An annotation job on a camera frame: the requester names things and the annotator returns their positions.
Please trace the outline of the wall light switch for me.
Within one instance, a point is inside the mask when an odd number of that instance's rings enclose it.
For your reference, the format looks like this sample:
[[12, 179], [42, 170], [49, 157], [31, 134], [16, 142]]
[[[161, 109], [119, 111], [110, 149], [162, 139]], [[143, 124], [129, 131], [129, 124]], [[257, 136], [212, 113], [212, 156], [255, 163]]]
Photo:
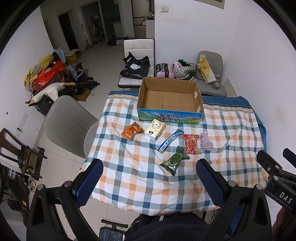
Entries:
[[160, 11], [161, 11], [161, 13], [168, 13], [169, 12], [169, 7], [168, 6], [161, 6]]

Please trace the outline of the pink suitcase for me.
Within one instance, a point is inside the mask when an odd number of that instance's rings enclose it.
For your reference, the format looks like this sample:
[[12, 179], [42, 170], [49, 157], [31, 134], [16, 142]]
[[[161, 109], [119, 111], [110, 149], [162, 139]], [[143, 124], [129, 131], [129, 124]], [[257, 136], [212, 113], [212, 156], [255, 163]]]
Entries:
[[175, 75], [172, 70], [172, 64], [161, 63], [156, 65], [156, 77], [157, 78], [170, 78], [175, 79]]

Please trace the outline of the picture frame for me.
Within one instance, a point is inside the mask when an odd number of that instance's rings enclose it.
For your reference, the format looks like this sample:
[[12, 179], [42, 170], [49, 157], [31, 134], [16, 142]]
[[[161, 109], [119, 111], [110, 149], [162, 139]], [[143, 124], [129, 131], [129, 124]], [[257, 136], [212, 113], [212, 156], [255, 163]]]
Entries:
[[211, 6], [215, 6], [220, 9], [224, 9], [225, 1], [224, 0], [196, 0], [200, 3], [205, 3]]

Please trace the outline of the red snack packet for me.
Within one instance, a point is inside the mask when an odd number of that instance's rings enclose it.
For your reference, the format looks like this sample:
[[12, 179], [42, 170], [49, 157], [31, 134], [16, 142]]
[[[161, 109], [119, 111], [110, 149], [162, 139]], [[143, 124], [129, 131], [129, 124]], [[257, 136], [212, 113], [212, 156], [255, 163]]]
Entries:
[[185, 150], [186, 154], [198, 155], [201, 154], [198, 150], [199, 135], [196, 134], [184, 134]]

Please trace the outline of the green snack packet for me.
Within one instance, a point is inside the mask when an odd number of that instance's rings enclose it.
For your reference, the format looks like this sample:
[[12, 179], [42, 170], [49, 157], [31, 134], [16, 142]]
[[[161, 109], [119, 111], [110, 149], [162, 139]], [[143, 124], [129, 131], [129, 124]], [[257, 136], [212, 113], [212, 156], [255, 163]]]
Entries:
[[180, 146], [176, 147], [175, 153], [166, 161], [160, 164], [172, 176], [175, 176], [176, 170], [182, 160], [189, 160], [190, 157], [183, 151]]

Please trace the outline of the plaid checkered tablecloth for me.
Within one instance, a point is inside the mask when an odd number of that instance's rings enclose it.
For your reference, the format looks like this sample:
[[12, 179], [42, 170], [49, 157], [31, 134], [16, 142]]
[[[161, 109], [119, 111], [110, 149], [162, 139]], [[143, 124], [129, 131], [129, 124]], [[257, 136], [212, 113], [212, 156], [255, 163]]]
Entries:
[[[103, 162], [103, 174], [91, 197], [119, 209], [147, 215], [205, 211], [215, 208], [197, 176], [196, 163], [205, 159], [226, 180], [239, 186], [265, 185], [256, 161], [258, 151], [266, 148], [266, 130], [249, 104], [239, 97], [204, 96], [204, 115], [197, 125], [167, 123], [157, 140], [138, 133], [132, 140], [122, 132], [139, 121], [136, 91], [112, 91], [105, 102], [98, 128], [82, 170], [94, 159]], [[211, 151], [200, 150], [179, 163], [172, 175], [161, 163], [176, 149], [185, 146], [177, 137], [163, 153], [156, 150], [176, 130], [187, 134], [207, 133]]]

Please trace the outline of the orange snack packet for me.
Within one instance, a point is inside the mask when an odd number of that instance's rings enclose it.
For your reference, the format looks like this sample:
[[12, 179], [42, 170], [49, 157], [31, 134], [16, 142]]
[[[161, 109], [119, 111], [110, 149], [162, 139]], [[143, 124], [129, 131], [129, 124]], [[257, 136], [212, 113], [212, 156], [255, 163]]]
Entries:
[[138, 125], [138, 123], [134, 122], [132, 123], [130, 126], [128, 126], [122, 133], [121, 135], [128, 139], [128, 140], [132, 140], [133, 137], [140, 133], [142, 131], [142, 128]]

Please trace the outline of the yellow tissue pack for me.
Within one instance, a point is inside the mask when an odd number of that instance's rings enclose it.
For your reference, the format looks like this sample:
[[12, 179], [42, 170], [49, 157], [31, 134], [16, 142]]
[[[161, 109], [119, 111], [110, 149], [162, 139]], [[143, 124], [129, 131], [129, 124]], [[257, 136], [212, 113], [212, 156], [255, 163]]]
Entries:
[[145, 130], [144, 134], [152, 140], [156, 141], [164, 129], [165, 124], [159, 120], [154, 119]]

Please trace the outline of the blue long snack stick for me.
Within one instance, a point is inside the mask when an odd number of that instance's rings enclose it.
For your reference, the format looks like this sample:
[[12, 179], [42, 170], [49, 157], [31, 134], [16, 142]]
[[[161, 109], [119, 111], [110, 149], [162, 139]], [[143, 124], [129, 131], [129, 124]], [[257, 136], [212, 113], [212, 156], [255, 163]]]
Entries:
[[165, 149], [179, 136], [183, 135], [184, 132], [182, 130], [176, 130], [173, 134], [171, 134], [162, 144], [156, 147], [156, 151], [159, 153], [163, 153]]

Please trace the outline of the white goose plush toy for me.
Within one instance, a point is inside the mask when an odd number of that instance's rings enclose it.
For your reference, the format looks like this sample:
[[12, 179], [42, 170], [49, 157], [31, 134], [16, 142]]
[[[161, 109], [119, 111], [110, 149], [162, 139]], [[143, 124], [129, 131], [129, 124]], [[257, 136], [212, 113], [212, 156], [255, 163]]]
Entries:
[[49, 97], [53, 101], [56, 101], [58, 99], [58, 93], [61, 90], [64, 90], [65, 87], [67, 86], [75, 86], [75, 85], [76, 84], [74, 82], [70, 82], [70, 83], [56, 82], [56, 83], [50, 84], [45, 89], [37, 93], [29, 102], [29, 104], [35, 104], [39, 102], [43, 96]]

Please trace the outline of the tape roll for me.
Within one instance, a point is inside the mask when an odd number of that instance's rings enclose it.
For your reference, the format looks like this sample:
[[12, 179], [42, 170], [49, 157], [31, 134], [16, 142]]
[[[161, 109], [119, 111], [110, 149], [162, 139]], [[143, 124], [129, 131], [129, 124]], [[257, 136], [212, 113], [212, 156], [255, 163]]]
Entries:
[[214, 81], [214, 82], [212, 82], [212, 87], [214, 89], [220, 89], [221, 85], [218, 81]]

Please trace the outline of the wooden chair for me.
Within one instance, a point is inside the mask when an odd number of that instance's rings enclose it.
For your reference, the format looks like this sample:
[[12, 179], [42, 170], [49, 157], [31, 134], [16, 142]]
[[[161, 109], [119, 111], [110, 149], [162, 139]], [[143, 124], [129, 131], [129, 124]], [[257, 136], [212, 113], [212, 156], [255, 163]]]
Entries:
[[[1, 130], [1, 149], [8, 151], [15, 156], [13, 158], [1, 152], [1, 157], [18, 164], [18, 167], [23, 175], [29, 175], [37, 181], [43, 178], [40, 175], [41, 166], [43, 160], [47, 159], [44, 148], [37, 146], [37, 152], [29, 146], [24, 145], [10, 131], [3, 128]], [[34, 168], [29, 165], [32, 155], [37, 157]]]

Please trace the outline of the red plastic bag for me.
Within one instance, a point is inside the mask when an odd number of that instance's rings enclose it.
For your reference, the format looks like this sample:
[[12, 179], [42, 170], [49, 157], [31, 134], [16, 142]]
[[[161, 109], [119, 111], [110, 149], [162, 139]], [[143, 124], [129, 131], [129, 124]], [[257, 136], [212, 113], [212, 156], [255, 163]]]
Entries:
[[39, 73], [37, 79], [32, 83], [33, 90], [40, 92], [49, 85], [52, 79], [57, 79], [61, 82], [65, 72], [65, 63], [57, 61], [52, 67], [44, 69]]

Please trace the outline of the cardboard milk box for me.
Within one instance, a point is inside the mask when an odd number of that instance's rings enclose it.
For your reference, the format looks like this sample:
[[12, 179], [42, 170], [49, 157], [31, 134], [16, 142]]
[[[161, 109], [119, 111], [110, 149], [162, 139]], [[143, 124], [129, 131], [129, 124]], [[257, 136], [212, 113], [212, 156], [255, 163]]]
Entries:
[[196, 82], [145, 77], [138, 93], [137, 114], [141, 121], [197, 125], [204, 115]]

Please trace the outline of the purple knotted towel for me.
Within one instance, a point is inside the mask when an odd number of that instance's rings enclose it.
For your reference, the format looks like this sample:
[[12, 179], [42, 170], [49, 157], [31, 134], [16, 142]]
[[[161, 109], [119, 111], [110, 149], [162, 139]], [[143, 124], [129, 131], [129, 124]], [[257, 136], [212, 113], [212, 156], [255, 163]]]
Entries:
[[213, 143], [209, 140], [209, 136], [207, 132], [201, 133], [200, 146], [203, 150], [206, 150], [206, 151], [213, 150]]

